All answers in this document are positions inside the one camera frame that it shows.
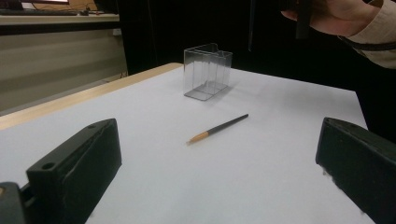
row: white table surface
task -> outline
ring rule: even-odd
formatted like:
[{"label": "white table surface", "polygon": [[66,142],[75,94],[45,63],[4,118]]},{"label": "white table surface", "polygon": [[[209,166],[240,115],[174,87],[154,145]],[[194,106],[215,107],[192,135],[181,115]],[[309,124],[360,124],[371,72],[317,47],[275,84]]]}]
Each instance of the white table surface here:
[{"label": "white table surface", "polygon": [[88,223],[374,223],[315,163],[325,117],[366,127],[355,92],[232,69],[230,87],[202,102],[182,82],[180,67],[0,131],[0,181],[22,187],[33,163],[115,118],[122,166]]}]

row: transparent acrylic container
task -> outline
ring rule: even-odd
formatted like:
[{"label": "transparent acrylic container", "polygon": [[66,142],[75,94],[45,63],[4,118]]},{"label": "transparent acrylic container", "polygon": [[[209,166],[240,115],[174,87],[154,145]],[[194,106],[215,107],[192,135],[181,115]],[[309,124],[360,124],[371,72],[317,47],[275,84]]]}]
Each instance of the transparent acrylic container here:
[{"label": "transparent acrylic container", "polygon": [[230,81],[233,54],[207,44],[184,50],[184,95],[205,101]]}]

